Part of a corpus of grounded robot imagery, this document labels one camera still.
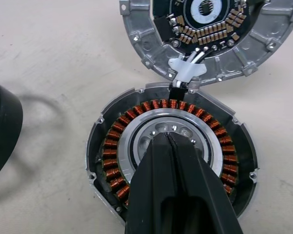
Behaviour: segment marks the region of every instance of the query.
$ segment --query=copper coil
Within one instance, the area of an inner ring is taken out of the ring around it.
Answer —
[[[177,109],[177,100],[169,100],[169,106],[172,108],[172,109]]]
[[[168,108],[168,102],[166,99],[161,100],[161,106],[162,106],[162,108]]]
[[[117,150],[113,149],[104,149],[103,150],[103,158],[109,158],[109,157],[114,157],[117,156]]]
[[[204,111],[203,109],[198,109],[198,110],[194,113],[194,115],[200,118],[200,117],[204,114],[204,112],[205,112],[205,111]]]
[[[139,114],[139,115],[141,115],[141,114],[144,113],[144,111],[142,110],[141,106],[135,106],[135,107],[133,108],[133,110],[134,110],[137,114]]]
[[[123,132],[123,130],[125,129],[125,126],[116,122],[113,124],[112,128],[114,128],[115,130],[119,132]]]
[[[209,127],[211,129],[216,129],[220,126],[220,122],[216,121],[216,120],[213,120],[209,123]]]
[[[224,145],[225,144],[230,144],[230,143],[232,143],[232,139],[231,139],[230,136],[225,136],[223,138],[220,138],[219,142],[220,142],[220,144],[224,144]]]
[[[121,172],[118,168],[109,169],[105,172],[106,179],[110,180],[117,176],[120,176]]]
[[[150,111],[150,110],[152,110],[152,108],[151,108],[151,106],[150,106],[150,103],[147,102],[147,101],[143,102],[143,103],[142,103],[142,106],[143,106],[143,108],[144,108],[145,111]]]
[[[112,180],[109,184],[111,186],[111,189],[116,189],[117,187],[119,187],[121,184],[123,184],[125,182],[125,180],[122,177],[118,177],[114,180]]]
[[[233,188],[232,188],[232,187],[230,187],[230,186],[229,186],[229,185],[227,185],[227,184],[224,184],[224,188],[225,188],[225,190],[226,190],[227,194],[231,194],[231,193],[232,193],[232,191],[233,191]]]
[[[232,175],[222,173],[221,178],[224,181],[229,182],[231,184],[235,184],[236,183],[236,178],[234,176],[232,176]]]
[[[137,115],[133,112],[133,110],[128,110],[128,111],[126,111],[126,115],[127,115],[130,119],[134,119],[135,117],[137,117]]]
[[[107,159],[102,161],[102,166],[104,169],[117,166],[117,159]]]
[[[158,100],[152,100],[151,103],[154,109],[160,108],[160,103],[158,102]]]
[[[236,174],[238,172],[238,167],[236,165],[224,164],[224,171]]]
[[[120,116],[118,120],[119,122],[121,122],[123,125],[126,125],[126,126],[130,124],[131,122],[131,120],[128,119],[126,116]]]
[[[189,113],[192,113],[193,111],[194,111],[194,109],[195,109],[195,105],[193,105],[193,104],[191,104],[189,107],[188,107],[188,112]]]
[[[185,108],[186,108],[186,102],[185,101],[180,101],[179,102],[179,110],[185,110]]]
[[[227,163],[237,163],[238,158],[235,155],[224,155],[224,161]]]
[[[223,153],[234,153],[235,152],[235,146],[234,145],[227,145],[221,147],[223,150]]]
[[[117,147],[117,141],[115,140],[110,140],[110,139],[106,139],[104,142],[104,146],[106,147]]]
[[[216,129],[216,130],[214,131],[214,133],[215,133],[215,135],[216,135],[217,137],[220,137],[220,136],[223,136],[223,135],[227,134],[227,130],[226,130],[225,128],[221,127],[221,128],[219,128],[219,129]]]
[[[116,132],[114,130],[111,130],[111,131],[109,131],[109,133],[107,134],[107,136],[109,138],[119,139],[121,137],[121,134],[119,132]]]
[[[208,121],[210,121],[213,118],[213,116],[211,116],[211,114],[206,114],[202,117],[202,120],[206,123]]]
[[[121,200],[125,198],[128,193],[129,193],[129,186],[126,184],[123,188],[117,191],[116,195],[119,198],[119,200]]]

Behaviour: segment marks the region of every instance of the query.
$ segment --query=white table surface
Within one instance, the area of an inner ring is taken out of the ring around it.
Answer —
[[[118,1],[0,0],[0,84],[24,109],[0,172],[0,234],[123,234],[89,187],[85,143],[107,102],[157,81],[129,43]],[[257,145],[244,232],[293,234],[293,33],[252,76],[202,89],[237,112]]]

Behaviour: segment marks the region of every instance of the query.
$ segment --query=black circuit board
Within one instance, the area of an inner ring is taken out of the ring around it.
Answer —
[[[221,0],[218,17],[208,23],[198,23],[191,15],[194,0],[154,0],[154,22],[163,42],[179,41],[176,49],[189,55],[196,48],[217,48],[222,51],[237,43],[249,30],[251,16],[248,4],[240,0]],[[213,8],[211,1],[204,1],[200,8],[207,15]]]

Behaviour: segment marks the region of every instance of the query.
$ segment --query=circuit board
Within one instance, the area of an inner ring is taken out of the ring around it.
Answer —
[[[232,47],[251,25],[245,0],[154,0],[153,4],[162,41],[187,55],[196,48]]]

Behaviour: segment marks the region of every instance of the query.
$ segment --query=copper winding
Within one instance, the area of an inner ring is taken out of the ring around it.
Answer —
[[[103,168],[115,167],[117,166],[117,159],[107,159],[102,162]]]
[[[221,178],[226,181],[229,182],[231,184],[235,184],[236,183],[236,178],[232,175],[226,174],[226,173],[222,173]]]
[[[237,156],[235,156],[235,155],[225,155],[224,161],[226,163],[237,163],[238,159],[237,159]]]
[[[119,198],[119,200],[121,200],[125,198],[128,193],[129,193],[129,186],[126,184],[123,188],[117,191],[116,195]]]
[[[104,146],[107,146],[107,147],[117,147],[117,141],[115,140],[110,140],[110,139],[106,139],[105,142],[104,142]]]
[[[150,111],[150,110],[152,110],[152,108],[151,108],[149,102],[147,102],[147,101],[143,102],[143,103],[142,103],[142,106],[143,106],[143,108],[144,108],[145,111]]]
[[[158,102],[158,100],[152,100],[151,103],[154,109],[160,108],[160,103]]]
[[[204,111],[203,109],[198,109],[198,110],[194,113],[194,115],[200,118],[200,117],[204,114],[204,112],[205,112],[205,111]]]
[[[232,139],[231,139],[230,136],[225,136],[223,138],[220,138],[219,142],[220,142],[220,144],[224,144],[224,145],[225,144],[230,144],[230,143],[232,143]]]
[[[216,130],[214,131],[214,133],[215,133],[215,135],[216,135],[217,137],[221,137],[221,136],[227,134],[227,130],[226,130],[224,127],[221,127],[221,128],[219,128],[219,129],[216,129]]]
[[[130,119],[134,119],[135,117],[137,117],[137,115],[133,112],[133,110],[128,110],[128,111],[126,111],[126,115],[127,115]]]
[[[234,153],[235,152],[234,145],[227,145],[227,146],[223,146],[221,148],[223,150],[223,153]]]
[[[179,110],[182,110],[182,111],[184,111],[185,110],[185,108],[186,108],[186,102],[185,101],[180,101],[179,102]]]
[[[133,108],[133,110],[134,110],[137,114],[139,114],[139,115],[141,115],[141,114],[144,113],[144,111],[142,110],[141,106],[135,106],[135,107]]]
[[[116,122],[113,124],[112,128],[114,128],[115,130],[119,132],[123,132],[123,130],[125,129],[125,126]]]
[[[103,158],[113,157],[117,155],[117,150],[113,149],[104,149],[103,150]]]
[[[172,109],[177,109],[177,100],[173,100],[173,99],[169,100],[169,106]]]
[[[162,105],[162,108],[168,108],[168,102],[166,99],[162,99],[161,100],[161,105]]]
[[[110,180],[112,178],[115,178],[117,176],[120,176],[121,172],[118,168],[109,169],[105,172],[106,179]]]
[[[195,109],[195,105],[191,104],[191,105],[188,107],[187,112],[189,112],[189,113],[192,114],[192,112],[194,111],[194,109]]]
[[[233,188],[227,184],[224,184],[224,189],[226,190],[227,194],[231,194],[233,191]]]
[[[125,182],[124,178],[122,177],[118,177],[114,180],[112,180],[109,184],[111,186],[111,189],[116,189],[117,187],[119,187],[121,184],[123,184]]]
[[[220,122],[216,121],[216,120],[212,120],[210,123],[209,123],[209,127],[211,129],[216,129],[220,126]]]
[[[210,121],[213,118],[213,116],[211,116],[211,114],[206,114],[202,117],[202,120],[206,123],[208,121]]]
[[[114,130],[111,130],[111,131],[109,131],[109,133],[107,134],[107,136],[109,138],[119,139],[121,137],[121,134],[119,132],[116,132]]]
[[[236,165],[224,164],[224,171],[236,174],[238,172],[238,167]]]
[[[119,122],[121,122],[123,125],[126,125],[126,126],[130,124],[131,122],[131,120],[128,119],[126,116],[120,116],[118,120]]]

